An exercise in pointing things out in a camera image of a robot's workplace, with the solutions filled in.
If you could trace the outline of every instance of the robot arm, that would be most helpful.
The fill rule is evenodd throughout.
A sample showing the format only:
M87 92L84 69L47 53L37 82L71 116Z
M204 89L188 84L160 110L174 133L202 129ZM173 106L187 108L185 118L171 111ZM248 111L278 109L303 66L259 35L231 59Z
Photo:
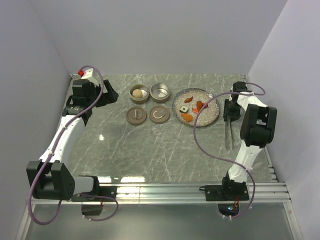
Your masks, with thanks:
M250 170L261 150L274 138L277 109L262 103L255 95L251 95L245 82L233 84L232 92L246 95L232 94L224 102L223 118L233 122L240 118L241 108L245 115L240 130L241 147L235 161ZM247 200L249 196L243 196L247 191L246 182L248 174L237 164L228 170L222 180L222 190L231 196L238 195L240 200Z
M26 171L30 186L35 179L39 169L46 161L48 155L53 149L53 145L58 138L62 128L65 128L75 115L82 112L90 106L101 91L101 87L97 81L98 76L95 71L90 68L85 71L81 79L73 82L72 91L66 103L65 109L62 111L60 126L47 150L39 158L38 161L30 161ZM95 107L102 107L110 103L115 103L118 94L111 87L108 80L104 80L103 94L95 104ZM90 193L96 195L99 188L98 178L95 176L77 176L73 177L67 169L68 159L76 143L80 133L84 130L92 110L88 110L81 117L74 120L71 125L63 132L55 151L52 154L50 162L45 167L41 177L37 181L32 196L36 199L51 200L69 200L75 194Z

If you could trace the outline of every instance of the empty metal bowl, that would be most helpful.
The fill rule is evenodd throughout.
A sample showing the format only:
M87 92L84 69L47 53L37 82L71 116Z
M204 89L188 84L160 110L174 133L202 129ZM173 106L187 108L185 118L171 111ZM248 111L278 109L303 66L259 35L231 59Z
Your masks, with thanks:
M142 97L132 96L133 91L136 89L141 90ZM134 102L135 104L144 104L146 101L148 101L149 94L150 94L149 89L147 88L147 86L145 86L143 84L136 84L133 87L131 87L131 89L130 89L130 98L131 98L132 102Z
M170 90L163 83L156 83L151 87L150 95L156 103L164 103L169 99Z

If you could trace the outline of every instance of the gray marble surface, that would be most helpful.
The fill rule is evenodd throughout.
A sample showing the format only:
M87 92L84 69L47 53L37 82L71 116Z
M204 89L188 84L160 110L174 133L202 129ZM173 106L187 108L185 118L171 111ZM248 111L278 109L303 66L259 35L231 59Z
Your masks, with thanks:
M234 82L241 80L240 75L120 74L105 75L105 79L109 79L119 93L118 101L93 109L70 155L68 169L72 175L104 177L105 182L110 179L112 182L147 183L221 181L231 164L210 158L198 149L193 129L176 118L172 101L178 92L187 88L200 88L212 94L229 91ZM169 87L169 100L155 103L149 99L140 107L149 114L152 107L163 105L169 109L170 119L164 124L155 124L148 116L142 125L129 124L126 112L137 106L130 100L130 88L135 84L151 88L155 83ZM197 136L211 154L234 160L240 149L242 118L232 123L234 149L226 149L224 99L218 99L221 110L218 119L207 127L197 128ZM272 180L263 151L253 165L252 175L256 181Z

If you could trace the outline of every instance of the gray wall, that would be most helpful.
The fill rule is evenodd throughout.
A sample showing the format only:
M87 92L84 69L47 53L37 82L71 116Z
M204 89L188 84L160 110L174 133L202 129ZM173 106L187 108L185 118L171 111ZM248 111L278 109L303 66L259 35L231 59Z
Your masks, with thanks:
M57 128L70 75L27 0L0 1L0 212L2 240L23 216L26 166Z
M278 108L268 149L305 239L319 239L320 1L289 0L249 72Z
M287 0L30 0L70 72L247 74Z

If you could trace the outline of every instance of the red light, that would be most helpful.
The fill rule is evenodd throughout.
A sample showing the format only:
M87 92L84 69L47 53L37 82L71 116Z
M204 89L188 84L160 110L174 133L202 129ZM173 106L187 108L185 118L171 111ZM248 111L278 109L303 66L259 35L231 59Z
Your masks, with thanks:
M79 71L78 71L78 74L82 77L82 76L85 74L85 72L82 71L82 70L79 70Z

